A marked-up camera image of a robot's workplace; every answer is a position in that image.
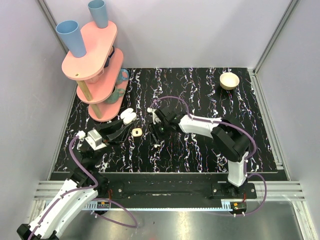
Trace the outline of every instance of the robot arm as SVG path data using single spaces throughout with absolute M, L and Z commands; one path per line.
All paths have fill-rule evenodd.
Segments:
M 85 205 L 95 198 L 105 198 L 108 195 L 109 180 L 98 172 L 95 165 L 106 153 L 108 145 L 121 144 L 127 139 L 133 123 L 129 121 L 125 123 L 124 125 L 124 120 L 121 119 L 100 124 L 87 133 L 83 131 L 78 133 L 79 138 L 84 140 L 79 151 L 73 152 L 81 165 L 96 178 L 98 186 L 83 189 L 94 186 L 95 183 L 73 163 L 69 166 L 70 175 L 50 204 L 29 225 L 21 224 L 17 229 L 22 240 L 59 240 L 69 223 Z
M 227 119 L 196 117 L 175 113 L 168 107 L 148 109 L 152 113 L 153 123 L 148 128 L 153 143 L 157 144 L 167 138 L 169 133 L 192 133 L 212 138 L 221 153 L 228 161 L 228 181 L 235 187 L 240 187 L 247 179 L 244 171 L 245 157 L 248 156 L 250 140 L 242 132 L 214 121 L 236 125 Z

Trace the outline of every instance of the white connector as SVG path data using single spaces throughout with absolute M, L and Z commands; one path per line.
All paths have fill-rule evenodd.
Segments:
M 76 135 L 79 139 L 84 139 L 86 137 L 86 133 L 84 131 L 79 131 Z

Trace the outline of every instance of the wooden dowel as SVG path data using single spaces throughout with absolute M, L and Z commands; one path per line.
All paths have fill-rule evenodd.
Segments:
M 83 92 L 83 95 L 88 101 L 91 101 L 93 99 L 91 92 L 89 91 L 89 88 L 87 87 L 87 84 L 85 81 L 76 81 L 76 83 L 79 85 L 81 91 Z
M 96 117 L 98 119 L 101 119 L 102 118 L 102 113 L 101 113 L 98 105 L 97 104 L 90 104 L 90 106 L 92 107 L 92 110 L 94 111 Z

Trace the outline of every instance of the mug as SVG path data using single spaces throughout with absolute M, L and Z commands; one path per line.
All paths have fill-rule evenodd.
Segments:
M 108 15 L 106 3 L 103 0 L 93 0 L 88 4 L 89 11 L 96 26 L 104 29 L 108 26 Z
M 102 68 L 102 71 L 99 72 L 98 75 L 96 75 L 96 76 L 94 76 L 94 77 L 92 77 L 92 78 L 90 78 L 90 79 L 84 80 L 85 83 L 86 83 L 86 84 L 95 84 L 96 82 L 98 82 L 100 76 L 101 76 L 102 74 L 104 74 L 104 72 L 105 72 L 105 69 Z
M 122 97 L 123 95 L 125 95 L 126 90 L 123 88 L 113 88 L 113 92 L 111 93 L 111 95 L 104 100 L 105 104 L 114 104 L 115 102 L 118 101 L 118 99 L 120 97 Z
M 128 81 L 128 80 L 129 80 L 129 72 L 126 69 L 121 68 L 118 74 L 118 77 L 116 78 L 115 85 L 122 84 L 123 81 Z
M 79 24 L 73 20 L 60 22 L 55 27 L 56 33 L 70 50 L 75 58 L 82 58 L 86 55 L 86 47 L 82 38 Z

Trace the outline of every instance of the teal mug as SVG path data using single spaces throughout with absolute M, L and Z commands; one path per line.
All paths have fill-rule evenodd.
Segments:
M 118 77 L 116 78 L 115 85 L 122 84 L 123 81 L 128 81 L 128 80 L 129 80 L 129 72 L 126 69 L 121 68 L 118 74 Z
M 106 104 L 114 104 L 118 101 L 118 99 L 120 97 L 122 97 L 123 95 L 125 95 L 126 90 L 123 88 L 113 88 L 113 92 L 111 93 L 111 95 L 104 100 L 104 103 Z

